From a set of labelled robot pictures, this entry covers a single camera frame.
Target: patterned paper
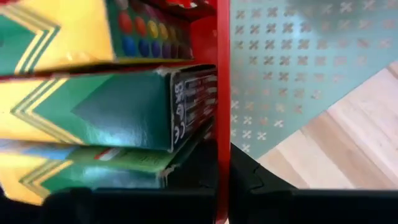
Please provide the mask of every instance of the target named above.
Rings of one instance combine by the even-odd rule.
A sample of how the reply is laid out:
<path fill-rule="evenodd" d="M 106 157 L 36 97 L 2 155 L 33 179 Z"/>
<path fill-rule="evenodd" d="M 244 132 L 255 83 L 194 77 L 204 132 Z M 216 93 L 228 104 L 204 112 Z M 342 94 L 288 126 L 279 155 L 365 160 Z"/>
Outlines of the patterned paper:
<path fill-rule="evenodd" d="M 230 26 L 231 141 L 253 158 L 398 54 L 398 0 L 231 0 Z"/>

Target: green box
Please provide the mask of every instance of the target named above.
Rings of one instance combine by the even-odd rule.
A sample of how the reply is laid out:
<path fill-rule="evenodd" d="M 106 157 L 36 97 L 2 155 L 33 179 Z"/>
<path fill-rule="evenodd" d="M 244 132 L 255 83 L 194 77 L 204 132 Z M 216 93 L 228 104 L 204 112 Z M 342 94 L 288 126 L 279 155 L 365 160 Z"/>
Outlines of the green box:
<path fill-rule="evenodd" d="M 161 189 L 212 125 L 206 121 L 173 153 L 0 140 L 0 183 L 7 197 L 37 205 L 69 187 Z"/>
<path fill-rule="evenodd" d="M 216 78 L 191 65 L 2 82 L 0 138 L 173 152 L 212 116 Z"/>

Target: stacked boxes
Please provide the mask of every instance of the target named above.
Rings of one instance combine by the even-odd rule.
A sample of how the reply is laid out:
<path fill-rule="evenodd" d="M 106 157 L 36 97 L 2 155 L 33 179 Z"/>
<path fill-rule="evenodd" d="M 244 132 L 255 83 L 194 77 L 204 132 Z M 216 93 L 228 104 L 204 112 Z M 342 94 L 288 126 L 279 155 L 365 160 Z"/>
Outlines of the stacked boxes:
<path fill-rule="evenodd" d="M 167 13 L 167 4 L 148 2 L 0 7 L 0 184 L 7 197 L 40 205 L 67 187 L 164 188 L 193 148 L 214 136 L 217 69 L 180 63 L 193 59 L 190 21 L 213 12 L 198 3 L 191 16 L 179 6 Z M 130 64 L 128 72 L 93 72 Z"/>
<path fill-rule="evenodd" d="M 184 163 L 212 122 L 206 122 L 173 153 L 0 140 L 0 183 L 7 197 L 35 205 L 68 187 L 163 188 L 168 175 Z"/>
<path fill-rule="evenodd" d="M 0 83 L 0 138 L 173 152 L 216 105 L 214 65 Z"/>

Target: light wood surface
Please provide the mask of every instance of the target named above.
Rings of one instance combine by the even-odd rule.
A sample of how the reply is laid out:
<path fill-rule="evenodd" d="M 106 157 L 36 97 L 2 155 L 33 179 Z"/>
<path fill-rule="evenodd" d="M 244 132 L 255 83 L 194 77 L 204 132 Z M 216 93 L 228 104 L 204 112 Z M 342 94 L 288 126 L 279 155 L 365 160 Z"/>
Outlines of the light wood surface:
<path fill-rule="evenodd" d="M 258 162 L 299 188 L 398 189 L 398 63 Z"/>

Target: cardboard box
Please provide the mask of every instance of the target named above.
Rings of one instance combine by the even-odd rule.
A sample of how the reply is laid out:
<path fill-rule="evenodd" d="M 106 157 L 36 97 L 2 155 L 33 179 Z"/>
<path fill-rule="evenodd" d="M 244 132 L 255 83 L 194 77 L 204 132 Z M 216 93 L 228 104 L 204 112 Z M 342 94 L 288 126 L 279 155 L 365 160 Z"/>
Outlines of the cardboard box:
<path fill-rule="evenodd" d="M 69 187 L 163 188 L 212 124 L 209 119 L 173 153 L 0 140 L 1 188 L 10 199 L 36 205 Z"/>
<path fill-rule="evenodd" d="M 140 0 L 20 0 L 0 7 L 0 75 L 192 59 L 189 22 Z"/>
<path fill-rule="evenodd" d="M 0 138 L 178 149 L 216 105 L 216 68 L 0 82 Z"/>

